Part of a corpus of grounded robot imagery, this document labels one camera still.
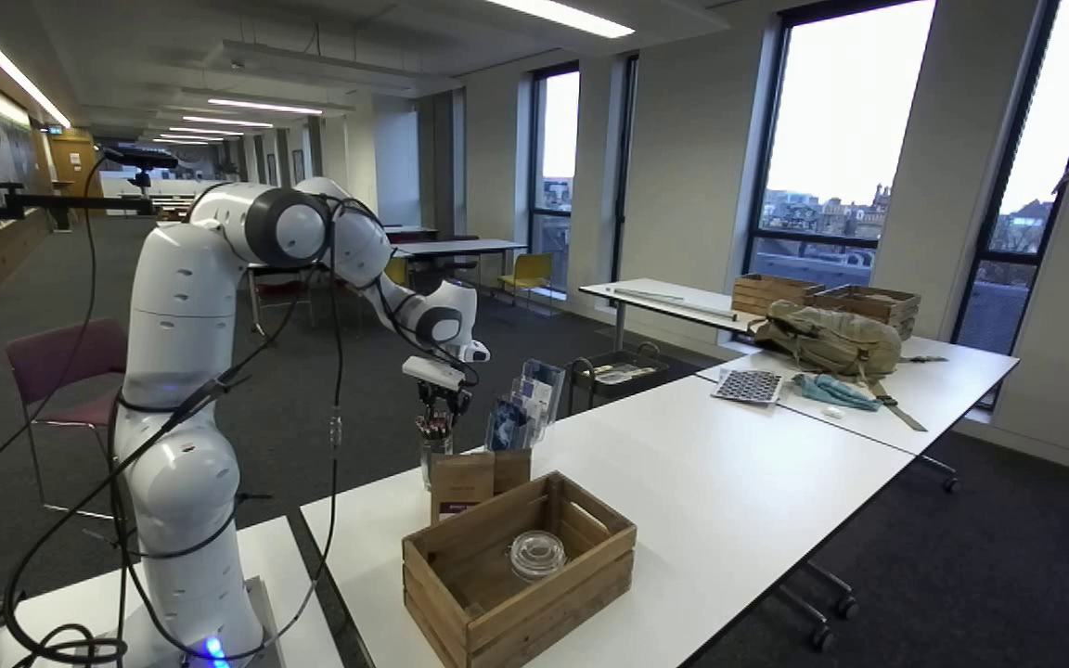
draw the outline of office chair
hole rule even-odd
[[[527,254],[511,261],[511,269],[503,275],[498,286],[503,286],[503,294],[507,294],[515,300],[519,294],[546,286],[551,269],[553,269],[551,254],[527,252]]]
[[[47,496],[42,451],[37,451],[37,425],[44,429],[88,429],[100,444],[100,455],[112,460],[105,429],[112,425],[112,409],[119,397],[119,381],[128,371],[128,330],[119,321],[88,321],[67,330],[47,330],[37,338],[21,338],[8,345],[8,363],[14,374],[21,418],[25,418],[25,442],[29,442],[29,462],[37,475],[42,505],[47,513],[72,513],[67,505]],[[93,394],[79,390],[88,379],[112,379],[105,390]],[[86,518],[112,518],[108,513],[81,507]]]

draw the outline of ceiling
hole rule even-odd
[[[0,49],[98,137],[145,137],[204,95],[358,110],[515,58],[631,50],[725,29],[729,0],[572,0],[634,24],[561,29],[488,0],[0,0]]]

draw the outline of table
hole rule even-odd
[[[527,247],[525,242],[507,237],[438,237],[438,242],[399,242],[399,261],[438,261],[438,254],[498,254],[498,275],[507,265],[507,252]]]
[[[1012,356],[983,353],[983,350],[965,350],[965,345],[945,345],[933,338],[911,338],[903,345],[903,356],[942,356],[941,363],[900,363],[879,385],[900,402],[903,410],[911,410],[923,429],[907,425],[896,410],[853,410],[853,409],[834,409],[811,402],[801,394],[785,394],[780,403],[832,423],[840,429],[861,435],[870,442],[903,449],[921,455],[933,449],[983,394],[992,394],[1012,366]],[[722,371],[777,371],[785,379],[799,374],[801,366],[792,363],[787,356],[769,356],[769,353],[748,353],[733,363],[722,363],[705,371],[705,379],[715,381]]]
[[[317,540],[327,533],[327,505],[317,514]],[[269,608],[275,614],[275,625],[282,625],[310,595],[310,567],[297,554],[293,531],[285,518],[269,518],[238,531],[240,567],[245,578],[260,578],[269,591]],[[29,634],[44,634],[60,623],[86,623],[93,634],[114,634],[114,608],[119,608],[119,571],[47,591],[42,596],[25,596],[18,604],[18,620]],[[327,625],[327,614],[318,612],[318,596],[310,601],[305,614],[282,640],[275,644],[280,659],[260,659],[262,668],[293,668],[293,664],[317,664],[317,668],[339,668],[343,654],[335,644],[335,634]],[[0,632],[0,668],[14,664],[21,655],[21,644],[8,632]]]
[[[637,522],[637,546],[631,591],[530,664],[688,659],[912,460],[710,394],[705,379],[679,379],[561,418],[535,444],[535,475],[593,488]],[[305,505],[317,533],[324,513]],[[420,466],[339,494],[332,573],[374,664],[438,664],[402,601],[402,539],[428,518]]]
[[[676,283],[653,283],[653,279],[631,279],[631,283],[599,283],[582,286],[578,294],[608,296],[619,308],[651,308],[660,316],[676,316],[688,321],[715,325],[715,330],[748,330],[754,316],[733,316],[733,296],[729,294],[710,294],[710,290],[689,290]],[[787,356],[765,356],[756,350],[741,350],[748,356],[722,363],[729,366],[756,366],[756,371],[780,371],[780,374],[799,374],[799,363]],[[900,363],[879,385],[911,410],[923,429],[907,425],[896,410],[828,410],[828,403],[785,394],[780,403],[832,423],[840,429],[874,437],[879,444],[903,449],[921,455],[923,449],[936,444],[941,435],[945,435],[983,394],[992,394],[1012,366],[1018,356],[999,356],[983,350],[965,350],[965,345],[945,345],[933,338],[911,338],[903,345],[903,356],[942,356],[942,363]]]
[[[713,330],[748,330],[754,321],[754,316],[733,312],[729,294],[710,294],[657,279],[593,283],[582,286],[578,294],[606,296],[618,308],[618,350],[623,350],[627,308],[660,312]]]

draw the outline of wooden box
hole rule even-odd
[[[530,449],[432,455],[432,522],[530,482]]]
[[[916,294],[900,294],[900,290],[846,286],[832,294],[812,294],[806,305],[879,320],[896,325],[903,338],[912,332],[912,320],[916,320]]]
[[[741,275],[733,286],[733,312],[765,316],[771,300],[795,300],[806,305],[816,286],[811,283],[787,283],[769,275]]]
[[[507,546],[553,531],[566,567],[511,571]],[[404,604],[453,668],[537,655],[631,586],[634,522],[566,475],[546,475],[402,540]]]

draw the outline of table leg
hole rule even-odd
[[[618,353],[623,353],[623,305],[618,300]]]

